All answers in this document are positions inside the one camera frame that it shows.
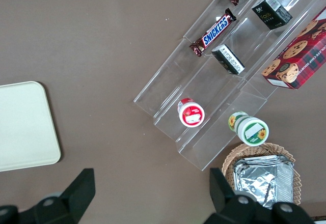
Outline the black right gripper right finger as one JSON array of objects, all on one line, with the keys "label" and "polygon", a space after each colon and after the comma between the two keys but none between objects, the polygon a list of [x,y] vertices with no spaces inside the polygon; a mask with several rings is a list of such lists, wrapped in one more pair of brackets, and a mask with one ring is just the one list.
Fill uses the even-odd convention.
[{"label": "black right gripper right finger", "polygon": [[215,207],[205,223],[274,223],[272,212],[244,194],[235,194],[219,168],[209,172],[209,191]]}]

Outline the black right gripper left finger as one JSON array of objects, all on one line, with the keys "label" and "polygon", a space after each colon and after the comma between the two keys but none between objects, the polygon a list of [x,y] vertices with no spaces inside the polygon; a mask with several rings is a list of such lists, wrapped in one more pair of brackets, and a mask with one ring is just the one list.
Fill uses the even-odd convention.
[{"label": "black right gripper left finger", "polygon": [[59,195],[42,199],[19,214],[19,223],[79,223],[95,196],[94,170],[83,169]]}]

